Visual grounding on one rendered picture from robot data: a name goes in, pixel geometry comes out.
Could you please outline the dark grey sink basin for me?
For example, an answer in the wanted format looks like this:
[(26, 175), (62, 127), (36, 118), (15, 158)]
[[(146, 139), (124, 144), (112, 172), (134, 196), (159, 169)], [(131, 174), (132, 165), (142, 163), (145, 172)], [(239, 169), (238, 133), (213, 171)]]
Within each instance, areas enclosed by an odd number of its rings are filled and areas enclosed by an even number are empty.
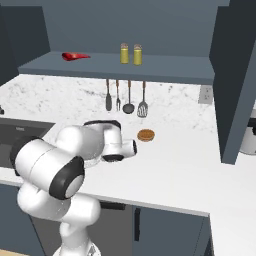
[(54, 126), (51, 122), (0, 117), (0, 167), (11, 168), (9, 154), (13, 143), (23, 136), (43, 138)]

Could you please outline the hanging metal fork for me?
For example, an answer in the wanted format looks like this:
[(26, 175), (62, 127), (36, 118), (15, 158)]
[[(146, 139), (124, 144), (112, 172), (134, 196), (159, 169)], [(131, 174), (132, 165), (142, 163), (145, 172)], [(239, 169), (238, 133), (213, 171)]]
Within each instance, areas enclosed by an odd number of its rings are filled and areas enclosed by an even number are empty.
[(121, 100), (119, 98), (119, 80), (116, 80), (116, 109), (120, 111), (121, 108)]

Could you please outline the dark hanging spoon spatula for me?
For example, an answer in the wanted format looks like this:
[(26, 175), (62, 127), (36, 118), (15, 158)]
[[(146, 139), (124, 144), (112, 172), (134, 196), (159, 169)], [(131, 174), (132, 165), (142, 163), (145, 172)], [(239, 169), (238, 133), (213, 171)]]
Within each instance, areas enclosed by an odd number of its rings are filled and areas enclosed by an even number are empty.
[(107, 87), (106, 110), (111, 111), (112, 110), (112, 97), (110, 95), (110, 90), (109, 90), (109, 79), (106, 79), (106, 87)]

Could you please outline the white and black countertop appliance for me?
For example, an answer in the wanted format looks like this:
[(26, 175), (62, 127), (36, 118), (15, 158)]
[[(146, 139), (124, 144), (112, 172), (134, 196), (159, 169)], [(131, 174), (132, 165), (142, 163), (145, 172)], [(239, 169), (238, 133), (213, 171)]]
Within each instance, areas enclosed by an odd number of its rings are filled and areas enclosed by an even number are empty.
[(256, 127), (246, 128), (240, 152), (247, 155), (256, 155)]

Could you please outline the red flat food item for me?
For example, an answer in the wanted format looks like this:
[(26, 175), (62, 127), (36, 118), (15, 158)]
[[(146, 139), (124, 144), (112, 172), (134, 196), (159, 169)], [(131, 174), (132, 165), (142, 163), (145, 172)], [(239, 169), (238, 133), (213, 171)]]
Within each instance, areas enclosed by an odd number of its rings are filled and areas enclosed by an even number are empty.
[(90, 55), (87, 54), (81, 54), (81, 53), (74, 53), (74, 52), (64, 52), (62, 54), (62, 58), (65, 61), (75, 61), (78, 59), (87, 59), (90, 58)]

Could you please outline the dark hanging ladle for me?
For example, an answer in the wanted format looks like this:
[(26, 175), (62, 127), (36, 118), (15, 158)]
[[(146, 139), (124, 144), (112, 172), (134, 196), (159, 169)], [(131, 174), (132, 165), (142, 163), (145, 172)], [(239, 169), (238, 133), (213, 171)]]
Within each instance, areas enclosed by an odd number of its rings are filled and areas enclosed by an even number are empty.
[(125, 114), (132, 114), (135, 106), (131, 103), (131, 81), (128, 81), (128, 103), (123, 106), (123, 112)]

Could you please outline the grey wall socket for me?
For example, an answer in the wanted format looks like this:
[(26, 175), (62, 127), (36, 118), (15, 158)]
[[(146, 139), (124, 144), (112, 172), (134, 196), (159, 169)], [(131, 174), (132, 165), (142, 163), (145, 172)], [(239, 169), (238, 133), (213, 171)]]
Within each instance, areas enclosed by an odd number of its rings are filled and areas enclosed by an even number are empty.
[(211, 85), (202, 85), (199, 92), (199, 104), (211, 105), (213, 102), (213, 88)]

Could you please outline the hanging slotted metal turner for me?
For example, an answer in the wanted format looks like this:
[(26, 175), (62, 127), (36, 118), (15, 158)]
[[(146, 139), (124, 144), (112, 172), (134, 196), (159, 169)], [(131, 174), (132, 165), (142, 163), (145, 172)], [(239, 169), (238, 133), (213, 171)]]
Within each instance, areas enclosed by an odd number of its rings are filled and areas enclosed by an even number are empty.
[(146, 118), (148, 114), (148, 104), (145, 101), (146, 82), (142, 86), (142, 101), (138, 105), (137, 116), (139, 118)]

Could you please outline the blue-grey base cabinet door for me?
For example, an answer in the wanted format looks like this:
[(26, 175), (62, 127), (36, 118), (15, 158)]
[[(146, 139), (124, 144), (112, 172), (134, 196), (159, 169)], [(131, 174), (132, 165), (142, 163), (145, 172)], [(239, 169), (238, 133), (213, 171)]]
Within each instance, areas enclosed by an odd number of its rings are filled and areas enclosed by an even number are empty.
[[(134, 240), (134, 212), (140, 208), (140, 238)], [(133, 207), (133, 256), (213, 256), (208, 217)]]
[(0, 248), (28, 256), (45, 256), (30, 217), (17, 204), (16, 187), (0, 185)]

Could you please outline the yellow bottle with clear cap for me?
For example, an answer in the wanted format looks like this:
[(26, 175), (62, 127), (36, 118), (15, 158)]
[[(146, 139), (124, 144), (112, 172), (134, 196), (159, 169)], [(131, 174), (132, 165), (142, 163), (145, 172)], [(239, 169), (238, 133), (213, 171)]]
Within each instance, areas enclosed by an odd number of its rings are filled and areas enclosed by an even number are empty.
[(133, 64), (137, 66), (142, 64), (142, 46), (140, 44), (134, 45)]
[(129, 50), (128, 44), (122, 43), (120, 45), (120, 63), (121, 64), (128, 64), (129, 63)]

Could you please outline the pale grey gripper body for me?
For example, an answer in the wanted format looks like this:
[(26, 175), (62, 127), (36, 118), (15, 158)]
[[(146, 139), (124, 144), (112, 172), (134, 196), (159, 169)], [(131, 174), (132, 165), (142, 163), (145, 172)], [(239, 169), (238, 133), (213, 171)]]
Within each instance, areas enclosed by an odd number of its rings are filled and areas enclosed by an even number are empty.
[(101, 158), (99, 159), (91, 159), (84, 161), (84, 168), (92, 168), (101, 162)]

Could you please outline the grey dishwasher front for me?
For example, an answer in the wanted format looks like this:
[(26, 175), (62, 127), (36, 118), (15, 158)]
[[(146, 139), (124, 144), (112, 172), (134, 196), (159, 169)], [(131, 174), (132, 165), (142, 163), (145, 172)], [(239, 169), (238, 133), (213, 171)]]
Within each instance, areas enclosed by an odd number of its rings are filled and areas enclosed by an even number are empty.
[[(61, 244), (60, 223), (31, 218), (45, 256), (52, 256)], [(87, 228), (102, 256), (132, 256), (132, 206), (125, 210), (102, 209), (98, 221)]]

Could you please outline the blue-grey open cabinet door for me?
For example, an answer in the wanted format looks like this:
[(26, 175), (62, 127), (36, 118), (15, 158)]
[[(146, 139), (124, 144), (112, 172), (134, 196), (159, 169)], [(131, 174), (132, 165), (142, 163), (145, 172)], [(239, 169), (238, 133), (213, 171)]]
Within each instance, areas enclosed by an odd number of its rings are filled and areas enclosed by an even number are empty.
[(0, 4), (0, 87), (19, 75), (20, 66), (49, 51), (40, 6)]
[(233, 164), (256, 101), (256, 0), (218, 9), (210, 61), (220, 158)]

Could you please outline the blue-grey wall cabinet shelf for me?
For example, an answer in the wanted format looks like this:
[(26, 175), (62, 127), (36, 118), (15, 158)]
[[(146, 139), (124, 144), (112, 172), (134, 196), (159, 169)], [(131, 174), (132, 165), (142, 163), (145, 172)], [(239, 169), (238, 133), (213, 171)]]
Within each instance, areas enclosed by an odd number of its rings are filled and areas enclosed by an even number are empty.
[(18, 68), (21, 74), (86, 77), (147, 82), (211, 85), (214, 71), (207, 57), (144, 55), (142, 64), (121, 64), (118, 54), (90, 53), (90, 58), (65, 61), (49, 52)]

